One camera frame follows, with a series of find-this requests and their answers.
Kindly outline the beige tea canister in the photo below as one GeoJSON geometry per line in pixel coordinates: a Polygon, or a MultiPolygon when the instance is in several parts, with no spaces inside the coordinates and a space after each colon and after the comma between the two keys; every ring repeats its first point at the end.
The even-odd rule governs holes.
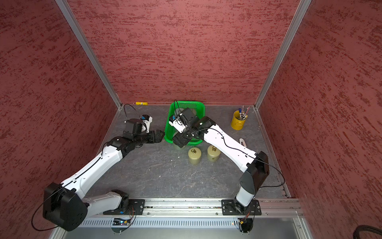
{"type": "Polygon", "coordinates": [[[190,164],[197,165],[201,161],[202,151],[197,147],[193,147],[188,151],[188,157],[190,164]]]}

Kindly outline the yellow-green tea canister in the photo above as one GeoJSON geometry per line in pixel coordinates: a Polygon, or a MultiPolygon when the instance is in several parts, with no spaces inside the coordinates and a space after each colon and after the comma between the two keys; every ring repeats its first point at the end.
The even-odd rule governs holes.
{"type": "Polygon", "coordinates": [[[220,155],[221,155],[221,151],[217,147],[213,145],[210,145],[208,147],[208,160],[210,162],[218,161],[220,155]]]}

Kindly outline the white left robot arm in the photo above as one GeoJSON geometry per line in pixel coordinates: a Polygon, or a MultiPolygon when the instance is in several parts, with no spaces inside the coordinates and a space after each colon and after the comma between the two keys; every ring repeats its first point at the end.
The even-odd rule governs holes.
{"type": "Polygon", "coordinates": [[[108,141],[103,150],[78,172],[60,184],[51,183],[45,188],[43,218],[66,231],[72,231],[88,217],[106,211],[126,213],[129,210],[127,193],[112,190],[92,197],[86,194],[131,151],[145,143],[160,143],[164,135],[161,130],[152,130],[138,134],[133,139],[117,136],[108,141]]]}

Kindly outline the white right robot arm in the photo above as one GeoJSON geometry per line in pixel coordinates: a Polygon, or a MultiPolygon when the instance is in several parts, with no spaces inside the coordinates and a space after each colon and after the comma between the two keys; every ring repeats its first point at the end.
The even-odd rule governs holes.
{"type": "Polygon", "coordinates": [[[169,116],[169,124],[177,130],[173,136],[173,143],[178,147],[199,138],[220,150],[243,172],[234,205],[238,212],[243,213],[247,210],[270,174],[268,156],[262,151],[256,153],[241,145],[226,134],[215,121],[207,116],[199,118],[189,108],[169,116]]]}

